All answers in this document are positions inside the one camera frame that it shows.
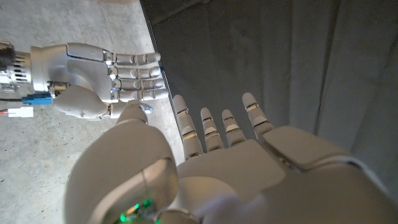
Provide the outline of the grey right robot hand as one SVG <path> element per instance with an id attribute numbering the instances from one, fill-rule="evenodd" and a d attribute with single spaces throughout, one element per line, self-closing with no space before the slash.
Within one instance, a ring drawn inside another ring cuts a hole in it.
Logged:
<path id="1" fill-rule="evenodd" d="M 117 119 L 130 101 L 168 98 L 157 52 L 119 54 L 89 44 L 32 47 L 30 70 L 36 93 L 48 93 L 60 112 L 80 119 Z"/>

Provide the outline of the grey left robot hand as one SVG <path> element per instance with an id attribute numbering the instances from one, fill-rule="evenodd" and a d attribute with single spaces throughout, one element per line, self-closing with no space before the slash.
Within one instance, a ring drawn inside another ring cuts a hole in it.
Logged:
<path id="1" fill-rule="evenodd" d="M 345 150 L 291 126 L 274 128 L 250 93 L 254 139 L 230 111 L 224 147 L 201 111 L 203 152 L 187 106 L 175 96 L 185 160 L 130 101 L 116 125 L 79 157 L 65 192 L 66 223 L 396 223 L 397 204 L 375 173 Z"/>

